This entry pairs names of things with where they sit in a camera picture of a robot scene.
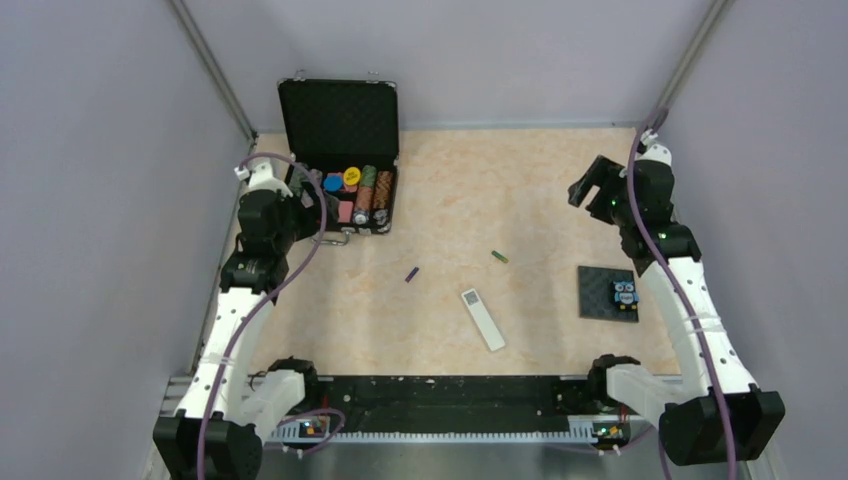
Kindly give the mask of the green battery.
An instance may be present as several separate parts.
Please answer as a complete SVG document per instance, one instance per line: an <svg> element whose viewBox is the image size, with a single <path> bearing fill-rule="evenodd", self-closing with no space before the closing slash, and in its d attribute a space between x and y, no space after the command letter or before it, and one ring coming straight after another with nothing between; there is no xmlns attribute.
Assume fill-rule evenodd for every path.
<svg viewBox="0 0 848 480"><path fill-rule="evenodd" d="M502 262L502 263L504 263L504 264L508 264L508 263L509 263L509 259L508 259L506 256L504 256L503 254L501 254L500 252L496 251L496 250L492 250L492 251L491 251L491 255L492 255L494 258L496 258L498 261L500 261L500 262Z"/></svg>

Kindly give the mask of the purple battery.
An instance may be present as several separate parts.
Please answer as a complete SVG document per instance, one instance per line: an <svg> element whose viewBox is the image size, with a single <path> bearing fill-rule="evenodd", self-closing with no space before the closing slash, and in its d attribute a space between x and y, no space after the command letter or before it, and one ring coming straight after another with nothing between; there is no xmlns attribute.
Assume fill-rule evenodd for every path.
<svg viewBox="0 0 848 480"><path fill-rule="evenodd" d="M414 267L414 268L413 268L413 269L412 269L412 270L408 273L408 275L405 277L405 280L404 280L404 281L405 281L406 283L409 283L409 282L410 282L410 281L411 281L411 280L415 277L415 275L419 272L419 270L420 270L420 269L419 269L419 267L418 267L418 266Z"/></svg>

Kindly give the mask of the white remote control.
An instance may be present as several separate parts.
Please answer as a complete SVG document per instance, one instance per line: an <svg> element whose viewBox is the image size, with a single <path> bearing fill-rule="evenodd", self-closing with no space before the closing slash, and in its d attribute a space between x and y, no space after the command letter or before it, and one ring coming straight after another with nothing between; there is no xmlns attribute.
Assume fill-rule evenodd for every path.
<svg viewBox="0 0 848 480"><path fill-rule="evenodd" d="M505 339L477 290L466 290L461 294L461 297L487 348L491 352L504 348L506 346Z"/></svg>

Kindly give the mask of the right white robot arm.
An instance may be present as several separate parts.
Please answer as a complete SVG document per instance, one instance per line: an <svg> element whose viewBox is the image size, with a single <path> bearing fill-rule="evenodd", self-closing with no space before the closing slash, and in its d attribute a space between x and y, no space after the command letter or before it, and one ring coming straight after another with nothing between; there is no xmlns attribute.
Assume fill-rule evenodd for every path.
<svg viewBox="0 0 848 480"><path fill-rule="evenodd" d="M630 356L593 361L586 397L600 412L627 406L659 434L678 466L754 461L786 414L743 365L710 297L692 231L673 218L675 177L662 145L632 166L597 156L568 189L568 202L618 229L621 248L659 306L682 383L673 386Z"/></svg>

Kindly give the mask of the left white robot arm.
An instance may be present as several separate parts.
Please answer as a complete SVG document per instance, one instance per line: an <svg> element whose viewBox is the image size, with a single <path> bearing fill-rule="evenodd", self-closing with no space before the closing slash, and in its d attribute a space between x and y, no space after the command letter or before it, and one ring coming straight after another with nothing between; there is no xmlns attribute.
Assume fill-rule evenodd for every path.
<svg viewBox="0 0 848 480"><path fill-rule="evenodd" d="M287 261L293 244L320 231L320 199L303 205L265 157L241 165L234 250L219 273L217 307L208 339L175 411L160 416L153 441L173 479L254 479L266 441L294 410L319 404L320 386L305 363L277 367L257 390L249 364L279 287L295 277Z"/></svg>

